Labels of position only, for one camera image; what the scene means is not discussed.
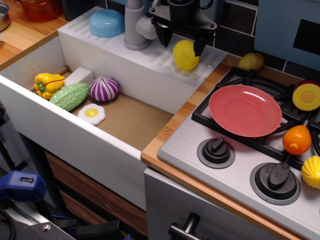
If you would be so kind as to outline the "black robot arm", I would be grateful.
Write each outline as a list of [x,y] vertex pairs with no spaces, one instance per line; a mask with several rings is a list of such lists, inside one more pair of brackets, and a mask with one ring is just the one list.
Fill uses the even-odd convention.
[[164,47],[169,45],[173,33],[191,37],[197,57],[201,56],[205,46],[213,45],[218,25],[205,16],[199,0],[168,0],[166,5],[155,0],[149,13]]

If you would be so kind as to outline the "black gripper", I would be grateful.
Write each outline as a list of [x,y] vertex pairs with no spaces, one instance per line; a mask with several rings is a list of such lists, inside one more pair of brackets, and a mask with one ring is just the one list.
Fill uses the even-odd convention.
[[155,0],[149,13],[160,43],[167,47],[174,33],[191,36],[195,38],[194,54],[201,56],[207,39],[213,40],[217,29],[217,24],[203,12],[212,4],[212,0],[204,7],[199,0],[166,0],[165,4]]

